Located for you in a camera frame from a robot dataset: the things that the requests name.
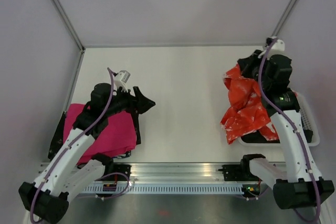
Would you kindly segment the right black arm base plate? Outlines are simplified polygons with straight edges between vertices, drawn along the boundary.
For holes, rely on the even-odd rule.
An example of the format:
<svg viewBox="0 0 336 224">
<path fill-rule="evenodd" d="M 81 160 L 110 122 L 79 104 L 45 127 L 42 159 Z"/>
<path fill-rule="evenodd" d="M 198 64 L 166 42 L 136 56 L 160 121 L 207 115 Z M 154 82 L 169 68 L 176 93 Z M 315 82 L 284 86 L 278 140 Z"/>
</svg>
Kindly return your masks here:
<svg viewBox="0 0 336 224">
<path fill-rule="evenodd" d="M 238 164 L 223 165 L 221 171 L 226 182 L 248 182 L 254 180 L 249 175 L 246 175 Z"/>
</svg>

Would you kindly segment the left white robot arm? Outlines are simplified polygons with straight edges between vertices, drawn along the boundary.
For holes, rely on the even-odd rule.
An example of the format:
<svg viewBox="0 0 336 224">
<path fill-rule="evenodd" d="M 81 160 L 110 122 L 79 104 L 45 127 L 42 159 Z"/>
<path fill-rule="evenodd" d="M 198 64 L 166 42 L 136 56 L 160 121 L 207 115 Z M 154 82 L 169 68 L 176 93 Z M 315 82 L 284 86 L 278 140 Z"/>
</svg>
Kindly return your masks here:
<svg viewBox="0 0 336 224">
<path fill-rule="evenodd" d="M 55 157 L 32 183 L 24 182 L 19 195 L 29 212 L 30 223 L 58 223 L 70 203 L 92 182 L 110 180 L 114 167 L 110 157 L 97 153 L 75 174 L 74 167 L 84 152 L 108 126 L 109 117 L 120 112 L 139 115 L 155 106 L 139 87 L 132 90 L 114 89 L 111 84 L 97 84 L 90 101 L 77 116 L 68 138 Z"/>
</svg>

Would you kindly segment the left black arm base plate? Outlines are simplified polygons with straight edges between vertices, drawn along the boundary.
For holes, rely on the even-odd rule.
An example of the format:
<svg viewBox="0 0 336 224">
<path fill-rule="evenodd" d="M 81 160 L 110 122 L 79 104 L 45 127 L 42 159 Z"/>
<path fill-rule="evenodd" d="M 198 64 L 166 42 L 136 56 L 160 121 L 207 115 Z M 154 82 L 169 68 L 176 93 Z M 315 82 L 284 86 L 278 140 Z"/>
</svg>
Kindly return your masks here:
<svg viewBox="0 0 336 224">
<path fill-rule="evenodd" d="M 109 166 L 107 166 L 105 168 L 104 175 L 111 174 L 111 173 L 114 173 L 114 175 L 110 175 L 108 177 L 105 177 L 103 179 L 103 181 L 111 181 L 111 182 L 114 182 L 114 183 L 117 183 L 119 181 L 126 182 L 127 179 L 124 176 L 118 175 L 118 174 L 115 174 L 115 173 L 122 173 L 122 174 L 125 174 L 127 178 L 130 178 L 131 166 L 127 165 L 127 164 L 111 163 Z"/>
</svg>

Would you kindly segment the orange white-speckled trousers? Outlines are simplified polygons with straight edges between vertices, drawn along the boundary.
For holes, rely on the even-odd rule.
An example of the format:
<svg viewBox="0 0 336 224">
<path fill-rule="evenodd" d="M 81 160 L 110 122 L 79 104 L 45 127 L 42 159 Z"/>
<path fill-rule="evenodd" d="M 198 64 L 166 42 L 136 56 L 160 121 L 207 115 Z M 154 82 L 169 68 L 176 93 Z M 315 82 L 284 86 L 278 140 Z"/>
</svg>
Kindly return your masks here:
<svg viewBox="0 0 336 224">
<path fill-rule="evenodd" d="M 221 119 L 226 141 L 232 144 L 236 139 L 259 132 L 267 141 L 279 139 L 274 125 L 261 102 L 258 82 L 241 75 L 239 65 L 223 75 L 228 89 L 230 107 Z"/>
</svg>

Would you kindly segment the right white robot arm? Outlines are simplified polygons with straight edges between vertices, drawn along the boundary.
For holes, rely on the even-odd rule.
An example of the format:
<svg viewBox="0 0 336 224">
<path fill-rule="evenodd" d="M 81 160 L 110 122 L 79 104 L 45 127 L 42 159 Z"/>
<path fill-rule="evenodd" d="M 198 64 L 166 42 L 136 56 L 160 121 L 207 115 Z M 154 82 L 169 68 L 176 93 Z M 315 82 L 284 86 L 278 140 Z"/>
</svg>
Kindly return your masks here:
<svg viewBox="0 0 336 224">
<path fill-rule="evenodd" d="M 265 182 L 280 209 L 318 208 L 334 193 L 334 184 L 323 179 L 310 153 L 300 105 L 288 87 L 291 59 L 281 54 L 270 58 L 264 55 L 263 51 L 256 50 L 237 62 L 243 77 L 261 85 L 262 105 L 278 134 L 286 171 L 277 169 L 261 154 L 248 154 L 240 161 L 240 176 L 246 180 L 256 176 Z"/>
</svg>

